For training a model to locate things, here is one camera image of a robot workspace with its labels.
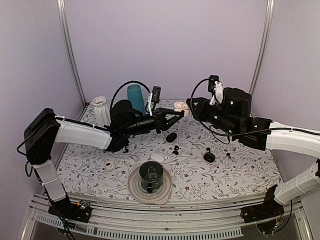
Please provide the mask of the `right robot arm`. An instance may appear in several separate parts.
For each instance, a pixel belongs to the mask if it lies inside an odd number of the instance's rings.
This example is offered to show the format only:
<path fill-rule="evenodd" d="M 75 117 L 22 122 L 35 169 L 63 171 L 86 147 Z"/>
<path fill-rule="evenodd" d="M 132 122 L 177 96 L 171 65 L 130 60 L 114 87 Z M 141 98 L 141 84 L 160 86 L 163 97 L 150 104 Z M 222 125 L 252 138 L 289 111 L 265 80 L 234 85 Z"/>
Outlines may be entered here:
<path fill-rule="evenodd" d="M 212 99 L 190 97 L 186 103 L 201 124 L 210 123 L 222 135 L 252 149 L 282 150 L 314 158 L 320 157 L 320 133 L 281 124 L 268 118 L 251 117 L 252 96 L 238 88 L 227 87 Z M 259 206 L 262 218 L 269 218 L 278 205 L 305 194 L 320 185 L 320 162 L 317 160 L 296 177 L 271 187 Z"/>

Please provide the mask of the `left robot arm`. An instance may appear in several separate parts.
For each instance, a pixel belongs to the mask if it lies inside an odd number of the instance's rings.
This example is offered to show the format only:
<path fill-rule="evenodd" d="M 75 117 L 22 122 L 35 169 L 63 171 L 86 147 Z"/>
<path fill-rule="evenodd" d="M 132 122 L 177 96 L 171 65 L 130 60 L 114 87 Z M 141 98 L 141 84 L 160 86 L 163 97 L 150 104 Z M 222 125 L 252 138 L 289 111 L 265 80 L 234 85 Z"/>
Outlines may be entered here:
<path fill-rule="evenodd" d="M 168 108 L 152 108 L 148 114 L 133 108 L 129 100 L 120 100 L 110 109 L 111 123 L 100 127 L 93 124 L 63 118 L 53 109 L 45 108 L 24 131 L 23 156 L 33 167 L 41 185 L 46 190 L 55 209 L 63 216 L 74 213 L 74 204 L 60 182 L 52 164 L 51 151 L 55 143 L 91 146 L 108 152 L 118 152 L 129 144 L 131 136 L 158 134 L 167 131 L 181 118 L 184 111 Z"/>

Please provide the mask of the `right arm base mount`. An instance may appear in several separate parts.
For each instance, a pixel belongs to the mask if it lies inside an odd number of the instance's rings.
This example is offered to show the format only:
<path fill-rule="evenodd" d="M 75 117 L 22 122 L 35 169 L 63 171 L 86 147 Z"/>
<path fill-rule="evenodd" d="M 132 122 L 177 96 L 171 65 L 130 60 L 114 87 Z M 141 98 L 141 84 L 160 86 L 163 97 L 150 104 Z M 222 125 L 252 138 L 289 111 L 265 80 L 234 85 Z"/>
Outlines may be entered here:
<path fill-rule="evenodd" d="M 285 213 L 284 207 L 279 204 L 256 204 L 241 208 L 240 216 L 245 223 L 274 218 Z"/>

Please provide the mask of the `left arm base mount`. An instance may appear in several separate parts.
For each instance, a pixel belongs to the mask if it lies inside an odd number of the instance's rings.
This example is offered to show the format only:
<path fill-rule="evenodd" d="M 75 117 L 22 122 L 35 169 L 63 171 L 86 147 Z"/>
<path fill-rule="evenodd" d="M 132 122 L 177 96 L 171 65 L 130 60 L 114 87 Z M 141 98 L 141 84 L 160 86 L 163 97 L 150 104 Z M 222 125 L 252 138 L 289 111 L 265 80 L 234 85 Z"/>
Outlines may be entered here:
<path fill-rule="evenodd" d="M 92 208 L 87 201 L 72 203 L 68 198 L 54 202 L 49 206 L 48 213 L 68 220 L 88 223 L 91 218 Z"/>

